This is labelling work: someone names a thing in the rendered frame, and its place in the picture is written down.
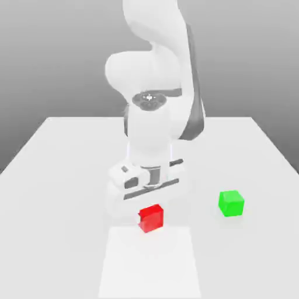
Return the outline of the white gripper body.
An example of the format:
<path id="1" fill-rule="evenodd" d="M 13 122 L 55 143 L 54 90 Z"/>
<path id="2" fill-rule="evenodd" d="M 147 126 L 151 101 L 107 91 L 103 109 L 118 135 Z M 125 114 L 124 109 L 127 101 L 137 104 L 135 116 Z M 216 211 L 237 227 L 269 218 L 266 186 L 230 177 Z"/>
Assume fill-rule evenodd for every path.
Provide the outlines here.
<path id="1" fill-rule="evenodd" d="M 139 211 L 155 204 L 166 204 L 188 193 L 188 174 L 175 175 L 158 187 L 138 187 L 138 179 L 125 182 L 116 197 L 119 211 Z"/>

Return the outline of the small green cube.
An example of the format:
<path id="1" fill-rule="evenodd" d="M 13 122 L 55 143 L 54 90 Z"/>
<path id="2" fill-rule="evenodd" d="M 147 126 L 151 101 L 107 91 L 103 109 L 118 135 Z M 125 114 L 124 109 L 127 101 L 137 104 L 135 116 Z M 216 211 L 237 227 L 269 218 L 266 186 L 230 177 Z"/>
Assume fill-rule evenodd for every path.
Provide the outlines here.
<path id="1" fill-rule="evenodd" d="M 218 206 L 225 217 L 240 216 L 245 200 L 237 190 L 220 192 Z"/>

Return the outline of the small red cube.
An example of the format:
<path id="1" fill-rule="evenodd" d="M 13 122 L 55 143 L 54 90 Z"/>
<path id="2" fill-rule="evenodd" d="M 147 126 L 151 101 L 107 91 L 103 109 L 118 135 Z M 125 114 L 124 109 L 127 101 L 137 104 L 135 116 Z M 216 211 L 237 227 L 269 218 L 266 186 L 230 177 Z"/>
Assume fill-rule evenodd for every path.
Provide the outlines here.
<path id="1" fill-rule="evenodd" d="M 138 215 L 140 216 L 138 225 L 144 233 L 151 232 L 164 225 L 164 210 L 159 204 L 140 210 Z"/>

